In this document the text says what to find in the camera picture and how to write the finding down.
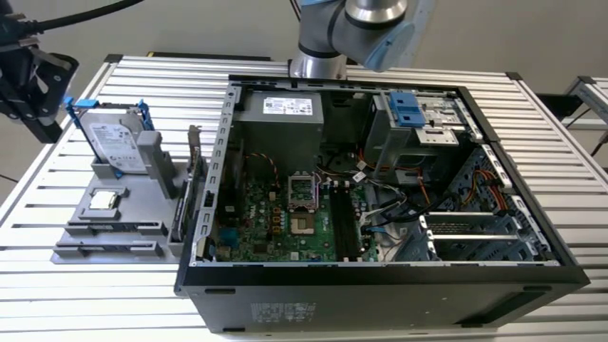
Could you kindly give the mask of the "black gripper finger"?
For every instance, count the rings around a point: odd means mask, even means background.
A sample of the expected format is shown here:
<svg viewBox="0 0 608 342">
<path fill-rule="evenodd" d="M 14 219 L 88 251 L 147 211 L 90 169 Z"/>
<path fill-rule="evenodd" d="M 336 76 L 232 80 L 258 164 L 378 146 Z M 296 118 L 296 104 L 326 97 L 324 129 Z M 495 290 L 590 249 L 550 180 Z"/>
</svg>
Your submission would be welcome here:
<svg viewBox="0 0 608 342">
<path fill-rule="evenodd" d="M 35 110 L 28 103 L 22 101 L 2 101 L 2 113 L 11 119 L 19 119 L 26 122 L 36 120 Z"/>
<path fill-rule="evenodd" d="M 55 121 L 71 80 L 79 68 L 75 58 L 60 53 L 36 55 L 38 68 L 30 90 L 35 119 L 28 127 L 42 143 L 56 143 L 63 129 Z"/>
</svg>

